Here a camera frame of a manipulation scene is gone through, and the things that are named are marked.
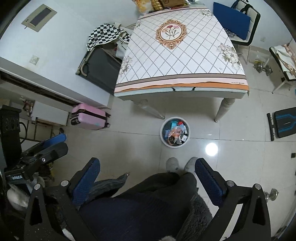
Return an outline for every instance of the silver screw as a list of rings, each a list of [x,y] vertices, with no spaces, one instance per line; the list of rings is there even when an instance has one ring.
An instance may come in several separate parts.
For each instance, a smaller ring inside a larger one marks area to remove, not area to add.
[[[69,182],[67,180],[64,180],[61,182],[61,186],[65,187],[69,184]]]
[[[39,183],[37,183],[37,184],[34,186],[34,189],[35,189],[35,190],[38,190],[40,187],[41,187],[41,185],[40,185]]]
[[[227,185],[233,187],[235,185],[234,181],[227,181]]]
[[[258,189],[258,190],[260,190],[260,189],[261,189],[260,184],[256,183],[256,184],[255,184],[255,188]]]

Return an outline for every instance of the white patterned tablecloth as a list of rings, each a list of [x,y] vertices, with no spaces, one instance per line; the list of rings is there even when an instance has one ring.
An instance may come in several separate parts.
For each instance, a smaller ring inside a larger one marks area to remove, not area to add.
[[[115,93],[176,86],[248,90],[237,53],[207,8],[160,11],[140,18]]]

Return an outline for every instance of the black cable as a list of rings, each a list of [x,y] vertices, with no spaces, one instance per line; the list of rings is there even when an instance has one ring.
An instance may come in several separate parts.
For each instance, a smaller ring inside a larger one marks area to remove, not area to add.
[[[25,135],[25,138],[22,140],[21,144],[27,139],[27,134],[28,134],[28,129],[26,127],[26,125],[23,123],[23,122],[20,122],[20,124],[22,124],[25,128],[25,131],[26,131],[26,135]]]

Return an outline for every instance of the gray shoe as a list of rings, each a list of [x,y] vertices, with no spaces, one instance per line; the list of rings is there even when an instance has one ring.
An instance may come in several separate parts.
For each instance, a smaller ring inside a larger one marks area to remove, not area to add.
[[[195,174],[195,162],[197,159],[198,159],[197,157],[190,158],[190,160],[187,162],[187,164],[184,167],[184,171]]]
[[[171,157],[167,160],[165,169],[167,172],[175,172],[181,174],[182,170],[180,169],[179,161],[176,157]]]

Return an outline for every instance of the black and white checkered hat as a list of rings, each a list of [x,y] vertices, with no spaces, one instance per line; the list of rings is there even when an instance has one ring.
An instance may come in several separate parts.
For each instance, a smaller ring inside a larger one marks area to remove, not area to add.
[[[89,35],[87,49],[91,51],[96,45],[109,43],[119,36],[122,37],[122,41],[125,43],[128,43],[131,38],[123,29],[116,28],[108,23],[102,24]]]

